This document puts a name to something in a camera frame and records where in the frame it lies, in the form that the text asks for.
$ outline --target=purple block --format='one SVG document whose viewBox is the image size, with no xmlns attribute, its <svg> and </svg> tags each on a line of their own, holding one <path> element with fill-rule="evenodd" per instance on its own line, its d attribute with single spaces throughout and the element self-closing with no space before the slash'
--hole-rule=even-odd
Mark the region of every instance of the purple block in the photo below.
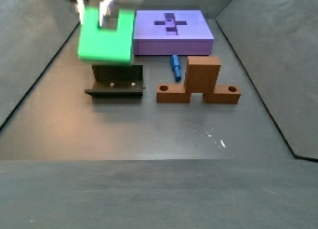
<svg viewBox="0 0 318 229">
<path fill-rule="evenodd" d="M 213 35 L 200 10 L 137 10 L 133 55 L 209 55 Z"/>
</svg>

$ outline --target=blue stick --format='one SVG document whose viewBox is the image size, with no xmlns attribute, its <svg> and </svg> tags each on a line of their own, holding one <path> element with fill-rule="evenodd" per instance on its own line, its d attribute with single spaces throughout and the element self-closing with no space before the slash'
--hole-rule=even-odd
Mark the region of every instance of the blue stick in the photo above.
<svg viewBox="0 0 318 229">
<path fill-rule="evenodd" d="M 180 82 L 183 75 L 181 75 L 181 65 L 179 62 L 177 55 L 171 56 L 171 68 L 172 68 L 172 72 L 173 72 L 173 76 L 175 76 L 175 82 Z"/>
</svg>

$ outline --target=green block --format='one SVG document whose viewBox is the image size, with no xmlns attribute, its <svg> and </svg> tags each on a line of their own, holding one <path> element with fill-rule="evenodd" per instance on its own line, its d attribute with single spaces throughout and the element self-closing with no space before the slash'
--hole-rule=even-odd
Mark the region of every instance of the green block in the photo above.
<svg viewBox="0 0 318 229">
<path fill-rule="evenodd" d="M 97 8 L 86 7 L 78 34 L 78 58 L 90 62 L 131 64 L 133 10 L 118 10 L 116 30 L 100 28 L 97 19 Z"/>
</svg>

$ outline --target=wooden block with slot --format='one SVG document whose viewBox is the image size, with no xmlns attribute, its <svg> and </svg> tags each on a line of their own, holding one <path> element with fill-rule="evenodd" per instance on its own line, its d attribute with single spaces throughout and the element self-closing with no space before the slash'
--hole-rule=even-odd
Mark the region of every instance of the wooden block with slot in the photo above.
<svg viewBox="0 0 318 229">
<path fill-rule="evenodd" d="M 189 103 L 191 94 L 185 93 L 181 84 L 160 84 L 156 86 L 157 103 Z"/>
<path fill-rule="evenodd" d="M 220 60 L 213 56 L 188 56 L 185 92 L 204 93 L 213 89 L 220 71 Z"/>
<path fill-rule="evenodd" d="M 236 104 L 239 97 L 239 86 L 217 85 L 215 86 L 213 92 L 203 94 L 203 101 L 205 103 Z"/>
</svg>

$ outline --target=gray wall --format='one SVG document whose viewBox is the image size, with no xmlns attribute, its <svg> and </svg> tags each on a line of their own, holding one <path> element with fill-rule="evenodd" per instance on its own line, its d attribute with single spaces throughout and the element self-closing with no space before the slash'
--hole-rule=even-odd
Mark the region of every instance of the gray wall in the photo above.
<svg viewBox="0 0 318 229">
<path fill-rule="evenodd" d="M 316 13 L 316 0 L 235 0 L 217 16 L 291 149 L 311 158 L 318 158 Z"/>
<path fill-rule="evenodd" d="M 200 9 L 215 19 L 232 0 L 144 0 L 143 9 Z"/>
<path fill-rule="evenodd" d="M 62 0 L 0 0 L 0 126 L 77 22 Z"/>
</svg>

